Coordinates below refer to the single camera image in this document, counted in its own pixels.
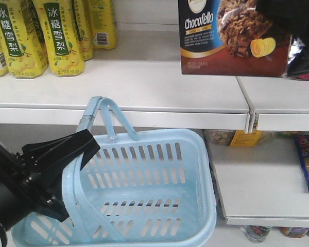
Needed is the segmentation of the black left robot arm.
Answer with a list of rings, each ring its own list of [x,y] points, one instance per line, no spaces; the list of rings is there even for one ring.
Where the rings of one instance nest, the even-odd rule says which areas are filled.
[[[11,153],[0,142],[0,240],[7,245],[7,230],[31,212],[60,222],[69,216],[62,196],[62,173],[76,157],[81,167],[100,150],[89,130],[26,144],[22,153]]]

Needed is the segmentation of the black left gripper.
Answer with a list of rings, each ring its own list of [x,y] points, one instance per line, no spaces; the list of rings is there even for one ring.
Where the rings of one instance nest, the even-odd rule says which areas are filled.
[[[62,171],[81,154],[92,158],[100,145],[89,130],[42,143],[26,144],[12,154],[0,142],[0,181],[31,211],[63,222],[69,217],[62,196]]]

